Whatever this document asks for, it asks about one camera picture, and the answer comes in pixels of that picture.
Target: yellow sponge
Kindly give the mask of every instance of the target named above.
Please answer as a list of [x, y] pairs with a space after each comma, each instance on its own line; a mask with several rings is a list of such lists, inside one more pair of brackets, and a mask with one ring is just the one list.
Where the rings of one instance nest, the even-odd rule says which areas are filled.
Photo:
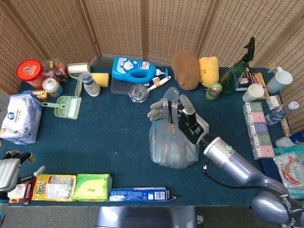
[[217, 57], [200, 58], [199, 67], [199, 75], [203, 86], [210, 87], [213, 83], [219, 81], [219, 61]]
[[109, 74], [108, 73], [91, 73], [93, 79], [99, 84], [100, 87], [109, 86]]

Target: wicker room divider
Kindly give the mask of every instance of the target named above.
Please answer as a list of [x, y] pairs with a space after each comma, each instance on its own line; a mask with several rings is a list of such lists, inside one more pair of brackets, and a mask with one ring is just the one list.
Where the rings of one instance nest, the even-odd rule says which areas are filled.
[[24, 59], [87, 62], [102, 53], [170, 60], [182, 49], [217, 56], [230, 66], [256, 38], [252, 67], [281, 66], [294, 82], [282, 91], [304, 127], [304, 1], [302, 0], [2, 0], [0, 89], [17, 93]]

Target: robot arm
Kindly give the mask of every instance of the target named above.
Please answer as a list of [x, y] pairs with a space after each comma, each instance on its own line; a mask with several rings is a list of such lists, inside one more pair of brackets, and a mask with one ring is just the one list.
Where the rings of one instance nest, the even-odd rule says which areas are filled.
[[28, 161], [32, 164], [35, 160], [32, 153], [20, 153], [19, 151], [9, 151], [0, 160], [0, 227], [4, 221], [9, 201], [8, 192], [12, 191], [17, 184], [32, 180], [44, 171], [45, 166], [42, 166], [31, 175], [19, 177], [22, 163]]
[[[203, 147], [204, 155], [208, 157], [225, 173], [227, 173], [239, 187], [222, 184], [210, 177], [206, 170], [203, 173], [225, 187], [234, 189], [257, 188], [259, 191], [252, 199], [252, 210], [260, 218], [292, 226], [304, 225], [304, 203], [289, 198], [288, 189], [280, 182], [265, 176], [251, 163], [238, 154], [231, 146], [220, 137], [209, 134], [209, 125], [195, 113], [193, 105], [185, 95], [180, 96], [178, 103], [179, 128], [193, 144]], [[148, 113], [150, 120], [157, 120], [162, 113], [162, 101], [151, 105]]]

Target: pink box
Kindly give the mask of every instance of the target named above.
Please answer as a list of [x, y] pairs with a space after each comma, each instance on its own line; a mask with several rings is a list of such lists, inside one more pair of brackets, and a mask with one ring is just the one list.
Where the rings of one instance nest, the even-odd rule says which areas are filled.
[[252, 123], [266, 123], [263, 112], [248, 113], [249, 119]]

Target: white mug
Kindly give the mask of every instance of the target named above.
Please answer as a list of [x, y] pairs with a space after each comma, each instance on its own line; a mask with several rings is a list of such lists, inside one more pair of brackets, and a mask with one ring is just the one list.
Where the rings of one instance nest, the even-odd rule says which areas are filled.
[[277, 69], [277, 73], [266, 85], [266, 88], [270, 93], [276, 93], [281, 89], [284, 89], [293, 81], [292, 75], [289, 72], [283, 70], [280, 66], [272, 68], [268, 71], [268, 73], [272, 73], [275, 69]]
[[253, 102], [264, 95], [264, 88], [259, 84], [251, 84], [243, 95], [244, 102]]

